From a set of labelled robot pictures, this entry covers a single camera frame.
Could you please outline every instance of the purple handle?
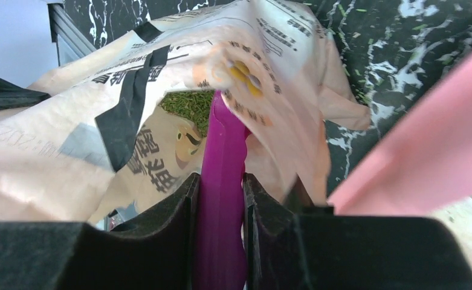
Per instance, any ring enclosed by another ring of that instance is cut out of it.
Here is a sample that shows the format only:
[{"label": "purple handle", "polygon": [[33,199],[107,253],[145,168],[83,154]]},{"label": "purple handle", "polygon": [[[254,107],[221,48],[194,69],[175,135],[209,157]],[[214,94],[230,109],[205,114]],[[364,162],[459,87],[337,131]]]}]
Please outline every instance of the purple handle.
[{"label": "purple handle", "polygon": [[241,187],[248,130],[215,92],[200,175],[195,231],[194,290],[242,290],[247,261],[241,241]]}]

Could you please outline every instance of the plastic bag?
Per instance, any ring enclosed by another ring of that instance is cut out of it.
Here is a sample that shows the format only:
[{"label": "plastic bag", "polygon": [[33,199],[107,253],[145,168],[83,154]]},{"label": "plastic bag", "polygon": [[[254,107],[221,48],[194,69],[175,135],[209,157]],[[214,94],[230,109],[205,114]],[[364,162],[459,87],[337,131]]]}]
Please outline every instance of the plastic bag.
[{"label": "plastic bag", "polygon": [[[275,174],[278,185],[261,179],[277,199],[298,175],[324,203],[322,120],[349,129],[370,122],[330,35],[309,8],[278,0],[153,20],[29,89],[52,97],[0,121],[1,219],[87,220],[131,199],[143,210],[166,197],[200,169],[202,144],[193,137],[180,145],[179,134],[194,136],[194,128],[157,109],[167,92],[224,91],[255,137],[247,171]],[[178,144],[185,151],[174,154]],[[188,152],[184,163],[179,155]],[[141,165],[147,175],[137,172]]]}]

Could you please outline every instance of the black plastic part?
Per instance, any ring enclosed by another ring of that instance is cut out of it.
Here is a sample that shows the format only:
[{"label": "black plastic part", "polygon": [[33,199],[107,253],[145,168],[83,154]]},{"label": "black plastic part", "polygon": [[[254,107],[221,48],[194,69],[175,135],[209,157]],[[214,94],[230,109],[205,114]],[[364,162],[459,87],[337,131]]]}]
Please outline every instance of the black plastic part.
[{"label": "black plastic part", "polygon": [[48,98],[47,93],[23,89],[0,79],[0,110],[29,107]]},{"label": "black plastic part", "polygon": [[244,192],[248,290],[472,289],[472,271],[438,221],[293,214],[248,174]]},{"label": "black plastic part", "polygon": [[0,289],[188,289],[199,175],[104,232],[82,223],[0,223]]}]

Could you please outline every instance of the black marble surface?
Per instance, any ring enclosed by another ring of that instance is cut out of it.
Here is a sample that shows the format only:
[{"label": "black marble surface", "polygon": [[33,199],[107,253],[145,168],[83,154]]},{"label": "black marble surface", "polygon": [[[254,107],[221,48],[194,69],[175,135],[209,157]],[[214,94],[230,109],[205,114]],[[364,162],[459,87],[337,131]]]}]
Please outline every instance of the black marble surface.
[{"label": "black marble surface", "polygon": [[[229,0],[65,0],[97,47],[137,25]],[[444,74],[472,50],[472,0],[306,0],[334,33],[352,90],[372,110],[357,132],[327,122],[331,192]]]}]

